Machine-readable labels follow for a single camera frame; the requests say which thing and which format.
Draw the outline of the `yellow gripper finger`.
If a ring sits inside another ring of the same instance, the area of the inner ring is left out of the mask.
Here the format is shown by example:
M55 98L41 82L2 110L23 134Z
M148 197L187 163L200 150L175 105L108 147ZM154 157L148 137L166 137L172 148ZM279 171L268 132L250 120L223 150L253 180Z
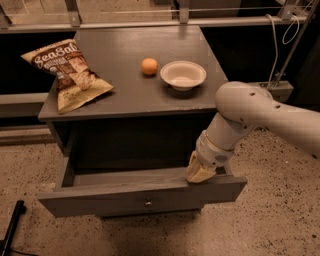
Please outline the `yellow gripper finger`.
M188 174L195 174L198 170L198 158L197 158L197 153L195 151L192 152L190 159L189 159L189 164L187 167L187 173Z
M198 163L187 168L186 179L190 183L201 183L216 175L215 167L203 166Z

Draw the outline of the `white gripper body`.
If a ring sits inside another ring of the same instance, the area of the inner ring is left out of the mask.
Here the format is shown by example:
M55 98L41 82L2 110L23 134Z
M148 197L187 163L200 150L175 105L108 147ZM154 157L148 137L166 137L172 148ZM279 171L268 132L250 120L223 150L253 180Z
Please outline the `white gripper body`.
M216 146L203 131L196 141L196 154L202 165L209 167L225 166L233 155L232 150L223 150Z

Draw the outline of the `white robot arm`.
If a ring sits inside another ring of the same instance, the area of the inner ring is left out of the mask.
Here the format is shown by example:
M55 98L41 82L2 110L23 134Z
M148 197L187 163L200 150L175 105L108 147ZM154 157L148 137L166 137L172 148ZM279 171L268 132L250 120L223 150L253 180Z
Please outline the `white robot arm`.
M264 128L320 158L320 113L280 103L266 89L228 82L216 92L217 113L196 141L186 172L190 183L216 175L236 144L256 128Z

